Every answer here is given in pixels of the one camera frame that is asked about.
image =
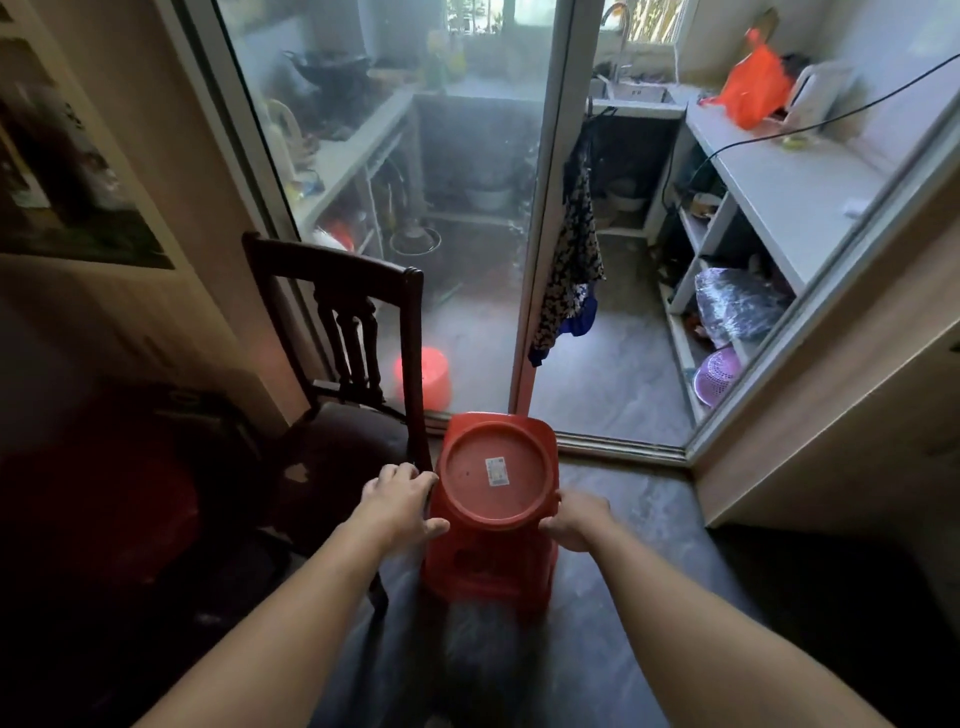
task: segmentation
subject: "hand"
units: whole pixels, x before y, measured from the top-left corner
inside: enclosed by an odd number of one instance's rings
[[[610,502],[579,491],[560,491],[556,516],[540,519],[540,530],[568,551],[589,551],[597,529],[613,524]]]
[[[382,539],[385,554],[436,538],[450,529],[447,519],[423,519],[423,506],[436,482],[434,473],[417,474],[410,463],[385,465],[380,476],[363,487],[350,519]]]

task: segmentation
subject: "gray tile floor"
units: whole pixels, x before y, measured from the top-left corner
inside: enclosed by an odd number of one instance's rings
[[[566,488],[607,497],[614,514],[692,578],[758,618],[704,529],[688,483],[563,462]],[[419,556],[384,565],[387,616],[364,604],[311,723],[411,726],[435,713],[464,726],[665,726],[599,570],[561,550],[542,623],[493,604],[449,608],[419,588]]]
[[[684,445],[693,419],[654,263],[642,242],[622,238],[603,244],[603,258],[596,322],[557,340],[537,371],[530,416],[564,432]]]
[[[489,246],[497,244],[497,235],[513,234],[489,226],[479,230]],[[463,227],[450,231],[451,246],[467,242],[468,233],[479,234]],[[423,345],[447,357],[453,412],[507,408],[522,275],[516,255],[503,253],[510,245],[498,245],[500,263],[424,303]],[[602,245],[607,280],[597,286],[596,322],[585,336],[558,339],[537,371],[530,415],[565,432],[683,445],[693,421],[653,262],[642,243],[618,238]],[[452,267],[470,269],[468,262]],[[378,319],[384,391],[390,397],[396,393],[392,365],[399,353],[396,313],[383,309]]]

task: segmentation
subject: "chair backrest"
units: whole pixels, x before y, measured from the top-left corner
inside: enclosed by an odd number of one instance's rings
[[[256,287],[310,406],[317,408],[318,397],[333,397],[396,417],[407,425],[411,461],[420,470],[432,470],[423,418],[423,382],[419,376],[423,272],[416,268],[400,268],[365,255],[269,240],[256,232],[245,233],[243,245]],[[280,315],[276,279],[313,283],[317,314],[333,351],[337,384],[307,378]],[[399,309],[406,414],[387,406],[380,387],[376,309],[371,299],[391,303]],[[358,328],[362,330],[362,348]]]

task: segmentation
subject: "left hand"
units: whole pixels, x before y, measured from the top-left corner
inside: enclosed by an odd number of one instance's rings
[[[423,519],[423,506],[436,482],[435,473],[418,473],[410,463],[385,465],[380,476],[364,486],[350,520],[380,538],[384,553],[436,538],[450,529],[447,519]]]

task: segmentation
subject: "sliding glass door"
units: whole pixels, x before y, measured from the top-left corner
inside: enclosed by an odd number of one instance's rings
[[[428,409],[516,409],[555,155],[575,137],[567,123],[558,138],[558,118],[565,98],[579,126],[592,60],[568,54],[574,6],[598,18],[600,4],[187,0],[180,12],[263,232],[425,273],[424,368],[449,383],[426,388]],[[377,319],[393,399],[396,312]]]

